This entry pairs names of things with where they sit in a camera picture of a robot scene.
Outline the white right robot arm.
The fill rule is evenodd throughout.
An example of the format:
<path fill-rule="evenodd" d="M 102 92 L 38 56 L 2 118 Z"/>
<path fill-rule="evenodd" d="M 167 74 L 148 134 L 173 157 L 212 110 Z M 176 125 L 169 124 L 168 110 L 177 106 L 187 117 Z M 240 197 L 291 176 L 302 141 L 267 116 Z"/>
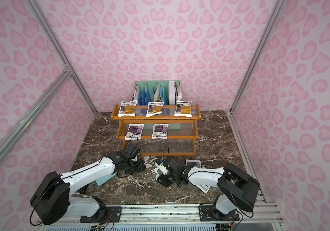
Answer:
<path fill-rule="evenodd" d="M 200 221 L 238 221 L 239 214 L 251 213 L 260 190 L 260 183 L 234 164 L 220 168 L 182 166 L 174 158 L 158 158 L 155 163 L 157 182 L 163 187 L 175 183 L 178 186 L 191 184 L 204 193 L 209 188 L 218 188 L 222 194 L 211 206 L 199 205 Z"/>

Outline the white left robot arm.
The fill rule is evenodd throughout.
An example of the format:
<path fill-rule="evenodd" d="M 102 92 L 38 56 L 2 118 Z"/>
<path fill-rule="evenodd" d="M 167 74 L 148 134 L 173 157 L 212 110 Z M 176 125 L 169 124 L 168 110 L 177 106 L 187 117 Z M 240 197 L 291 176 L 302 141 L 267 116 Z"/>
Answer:
<path fill-rule="evenodd" d="M 51 225 L 65 217 L 79 217 L 80 223 L 114 224 L 120 221 L 122 207 L 108 207 L 97 197 L 75 197 L 74 193 L 90 183 L 118 171 L 128 175 L 141 172 L 145 165 L 142 151 L 129 144 L 120 152 L 84 166 L 80 169 L 58 174 L 48 173 L 30 200 L 33 213 L 43 225 Z"/>

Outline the yellow coffee bag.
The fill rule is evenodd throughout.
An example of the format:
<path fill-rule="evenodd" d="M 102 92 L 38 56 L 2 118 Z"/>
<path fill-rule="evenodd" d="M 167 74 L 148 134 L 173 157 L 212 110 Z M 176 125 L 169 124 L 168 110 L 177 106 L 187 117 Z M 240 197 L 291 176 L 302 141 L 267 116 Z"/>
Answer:
<path fill-rule="evenodd" d="M 162 113 L 164 102 L 149 102 L 146 117 L 159 115 Z"/>
<path fill-rule="evenodd" d="M 192 101 L 176 101 L 175 117 L 185 116 L 192 117 L 191 113 Z"/>
<path fill-rule="evenodd" d="M 138 104 L 137 100 L 129 101 L 129 102 L 121 102 L 118 117 L 124 116 L 135 116 L 135 108 Z"/>

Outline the purple coffee bag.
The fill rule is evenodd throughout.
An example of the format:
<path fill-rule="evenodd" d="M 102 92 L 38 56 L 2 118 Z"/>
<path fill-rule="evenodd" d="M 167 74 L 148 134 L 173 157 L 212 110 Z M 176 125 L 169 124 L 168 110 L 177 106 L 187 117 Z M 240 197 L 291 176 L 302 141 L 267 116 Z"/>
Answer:
<path fill-rule="evenodd" d="M 144 124 L 129 124 L 125 140 L 140 140 L 144 129 Z"/>
<path fill-rule="evenodd" d="M 168 139 L 169 124 L 155 124 L 153 126 L 152 139 Z"/>

